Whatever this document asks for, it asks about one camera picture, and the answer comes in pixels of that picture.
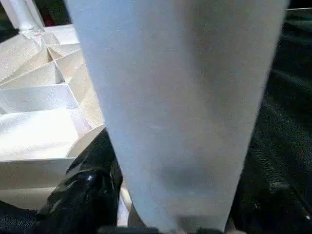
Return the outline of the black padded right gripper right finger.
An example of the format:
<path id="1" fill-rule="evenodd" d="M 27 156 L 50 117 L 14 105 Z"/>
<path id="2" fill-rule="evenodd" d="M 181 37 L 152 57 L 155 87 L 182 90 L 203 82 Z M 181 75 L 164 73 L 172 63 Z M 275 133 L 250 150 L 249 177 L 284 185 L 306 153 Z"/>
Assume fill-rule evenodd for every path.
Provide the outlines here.
<path id="1" fill-rule="evenodd" d="M 311 206 L 259 149 L 247 152 L 230 214 L 248 234 L 312 232 Z"/>

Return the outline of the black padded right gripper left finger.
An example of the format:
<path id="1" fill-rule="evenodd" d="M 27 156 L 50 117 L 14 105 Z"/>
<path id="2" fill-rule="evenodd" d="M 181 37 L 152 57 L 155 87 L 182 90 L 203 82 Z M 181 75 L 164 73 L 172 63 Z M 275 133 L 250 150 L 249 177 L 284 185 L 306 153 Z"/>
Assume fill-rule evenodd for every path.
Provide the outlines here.
<path id="1" fill-rule="evenodd" d="M 122 173 L 103 129 L 67 169 L 36 215 L 36 234 L 95 234 L 115 227 Z"/>

